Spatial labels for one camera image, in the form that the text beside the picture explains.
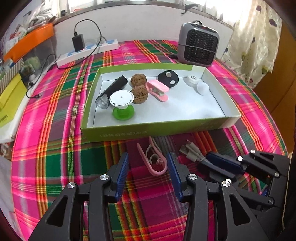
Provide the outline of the white power strip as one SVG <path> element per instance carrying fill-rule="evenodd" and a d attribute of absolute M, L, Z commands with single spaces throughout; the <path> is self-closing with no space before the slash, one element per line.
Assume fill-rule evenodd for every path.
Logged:
<path fill-rule="evenodd" d="M 75 52 L 73 50 L 71 52 L 68 52 L 66 54 L 59 56 L 59 58 L 57 59 L 57 65 L 58 67 L 61 67 L 70 62 L 73 62 L 79 59 L 84 59 L 89 55 L 116 50 L 119 47 L 120 47 L 120 44 L 117 39 L 108 40 L 98 46 L 96 44 L 88 45 L 79 52 Z"/>

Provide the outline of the green white cardboard box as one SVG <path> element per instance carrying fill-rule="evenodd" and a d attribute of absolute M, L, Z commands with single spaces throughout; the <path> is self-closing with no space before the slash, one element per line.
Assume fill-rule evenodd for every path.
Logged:
<path fill-rule="evenodd" d="M 149 81 L 166 70 L 173 70 L 179 77 L 178 84 L 166 93 L 168 101 L 161 102 L 149 94 L 144 103 L 132 103 L 134 116 L 129 120 L 117 120 L 112 114 L 112 105 L 101 109 L 95 103 L 96 98 L 121 75 L 131 80 L 133 75 L 141 73 Z M 200 95 L 197 87 L 184 82 L 188 75 L 195 75 L 207 83 L 210 91 Z M 98 69 L 85 103 L 81 132 L 90 142 L 167 136 L 228 128 L 241 116 L 234 101 L 206 67 L 169 63 L 126 64 Z"/>

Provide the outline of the pink hook clip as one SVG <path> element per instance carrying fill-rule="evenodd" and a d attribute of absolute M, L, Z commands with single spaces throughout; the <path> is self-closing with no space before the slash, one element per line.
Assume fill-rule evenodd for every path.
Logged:
<path fill-rule="evenodd" d="M 137 150 L 150 174 L 155 177 L 159 177 L 166 173 L 168 170 L 167 159 L 163 155 L 154 138 L 149 137 L 149 146 L 145 152 L 143 151 L 140 143 L 137 143 Z"/>

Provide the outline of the black power adapter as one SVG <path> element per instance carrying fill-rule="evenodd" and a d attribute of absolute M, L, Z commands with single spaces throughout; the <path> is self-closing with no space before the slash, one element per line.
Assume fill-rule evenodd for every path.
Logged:
<path fill-rule="evenodd" d="M 79 52 L 85 48 L 84 38 L 82 34 L 78 34 L 77 32 L 74 32 L 72 42 L 73 42 L 75 52 Z"/>

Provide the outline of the patterned cream curtain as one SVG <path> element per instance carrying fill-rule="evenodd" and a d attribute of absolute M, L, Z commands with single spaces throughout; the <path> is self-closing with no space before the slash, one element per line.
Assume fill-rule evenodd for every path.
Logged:
<path fill-rule="evenodd" d="M 273 71 L 282 19 L 265 1 L 240 1 L 239 7 L 234 32 L 221 60 L 250 88 L 255 88 Z"/>

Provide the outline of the grey mini fan heater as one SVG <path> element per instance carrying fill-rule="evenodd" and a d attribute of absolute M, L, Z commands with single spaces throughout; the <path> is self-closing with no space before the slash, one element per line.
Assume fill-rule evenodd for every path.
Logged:
<path fill-rule="evenodd" d="M 219 34 L 201 21 L 186 22 L 179 33 L 177 59 L 184 64 L 209 67 L 215 59 L 219 40 Z"/>

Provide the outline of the black window clamp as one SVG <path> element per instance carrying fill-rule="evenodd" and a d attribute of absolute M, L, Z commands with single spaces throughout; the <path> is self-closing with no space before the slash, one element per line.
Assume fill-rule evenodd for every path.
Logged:
<path fill-rule="evenodd" d="M 198 4 L 186 4 L 184 11 L 181 13 L 181 15 L 184 15 L 189 9 L 192 9 L 194 7 L 197 8 L 198 6 L 199 6 Z"/>

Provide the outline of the orange plastic tray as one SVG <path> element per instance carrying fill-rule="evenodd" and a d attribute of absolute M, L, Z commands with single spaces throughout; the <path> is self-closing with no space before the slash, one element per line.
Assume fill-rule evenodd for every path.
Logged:
<path fill-rule="evenodd" d="M 25 35 L 18 41 L 3 57 L 4 61 L 11 59 L 14 63 L 18 62 L 23 56 L 28 54 L 32 49 L 42 42 L 54 36 L 53 24 L 45 24 L 29 34 Z"/>

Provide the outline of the yellow shoe box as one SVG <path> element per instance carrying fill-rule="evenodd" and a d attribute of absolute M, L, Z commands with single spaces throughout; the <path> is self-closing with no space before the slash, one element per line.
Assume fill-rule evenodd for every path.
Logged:
<path fill-rule="evenodd" d="M 27 89 L 18 73 L 1 94 L 1 127 L 13 120 L 26 92 Z"/>

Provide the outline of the white round jar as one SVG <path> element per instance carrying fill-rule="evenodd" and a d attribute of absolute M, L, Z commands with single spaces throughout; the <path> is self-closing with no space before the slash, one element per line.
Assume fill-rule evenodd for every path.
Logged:
<path fill-rule="evenodd" d="M 196 77 L 195 75 L 188 75 L 184 77 L 184 82 L 190 87 L 196 87 L 199 81 L 200 78 Z"/>

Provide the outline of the striped cardboard box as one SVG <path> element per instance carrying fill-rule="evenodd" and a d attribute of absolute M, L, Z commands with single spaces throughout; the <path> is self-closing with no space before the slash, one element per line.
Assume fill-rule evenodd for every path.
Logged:
<path fill-rule="evenodd" d="M 16 64 L 12 66 L 7 72 L 1 74 L 1 93 L 6 89 L 8 84 L 12 79 L 19 73 L 19 71 L 25 65 L 23 59 L 21 58 Z"/>

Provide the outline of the brown walnut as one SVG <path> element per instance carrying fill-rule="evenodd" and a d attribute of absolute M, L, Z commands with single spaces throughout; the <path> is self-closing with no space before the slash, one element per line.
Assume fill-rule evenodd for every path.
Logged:
<path fill-rule="evenodd" d="M 138 85 L 133 87 L 131 92 L 134 95 L 134 104 L 142 104 L 147 100 L 148 91 L 144 85 Z"/>
<path fill-rule="evenodd" d="M 132 76 L 130 80 L 130 84 L 132 87 L 139 86 L 139 85 L 145 85 L 147 82 L 147 78 L 144 74 L 137 73 Z"/>

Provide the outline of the white disc green base stand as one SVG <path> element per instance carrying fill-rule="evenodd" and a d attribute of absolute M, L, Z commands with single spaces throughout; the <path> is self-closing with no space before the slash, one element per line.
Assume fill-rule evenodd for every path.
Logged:
<path fill-rule="evenodd" d="M 114 92 L 109 98 L 110 104 L 114 107 L 113 116 L 120 121 L 131 119 L 134 116 L 133 101 L 134 95 L 128 90 Z"/>

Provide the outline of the pink folding clip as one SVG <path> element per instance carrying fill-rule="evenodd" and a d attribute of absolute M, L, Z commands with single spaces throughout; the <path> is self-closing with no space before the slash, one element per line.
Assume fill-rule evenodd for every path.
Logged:
<path fill-rule="evenodd" d="M 153 95 L 161 102 L 168 101 L 168 96 L 166 93 L 170 90 L 165 84 L 160 81 L 153 79 L 145 83 L 145 87 L 149 94 Z"/>

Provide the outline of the black oval magnetic holder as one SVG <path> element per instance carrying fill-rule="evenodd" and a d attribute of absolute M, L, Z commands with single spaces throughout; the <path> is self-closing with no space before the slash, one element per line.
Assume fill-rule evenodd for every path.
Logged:
<path fill-rule="evenodd" d="M 158 75 L 158 81 L 168 88 L 172 88 L 178 84 L 179 77 L 173 70 L 166 70 Z"/>

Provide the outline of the white round silicone cap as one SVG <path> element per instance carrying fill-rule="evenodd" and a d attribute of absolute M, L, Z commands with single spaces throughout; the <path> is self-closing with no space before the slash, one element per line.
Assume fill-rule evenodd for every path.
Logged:
<path fill-rule="evenodd" d="M 209 88 L 209 85 L 207 83 L 204 83 L 204 82 L 200 81 L 197 84 L 197 92 L 200 95 L 206 95 L 209 91 L 210 91 L 210 88 Z"/>

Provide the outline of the black silver flashlight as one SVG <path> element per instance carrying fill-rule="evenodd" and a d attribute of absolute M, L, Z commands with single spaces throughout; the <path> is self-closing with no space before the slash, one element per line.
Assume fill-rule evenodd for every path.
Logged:
<path fill-rule="evenodd" d="M 121 75 L 117 80 L 115 80 L 109 87 L 107 87 L 104 92 L 102 92 L 97 98 L 96 98 L 96 105 L 101 109 L 107 109 L 110 105 L 109 98 L 110 96 L 119 91 L 122 90 L 128 83 L 128 80 Z"/>

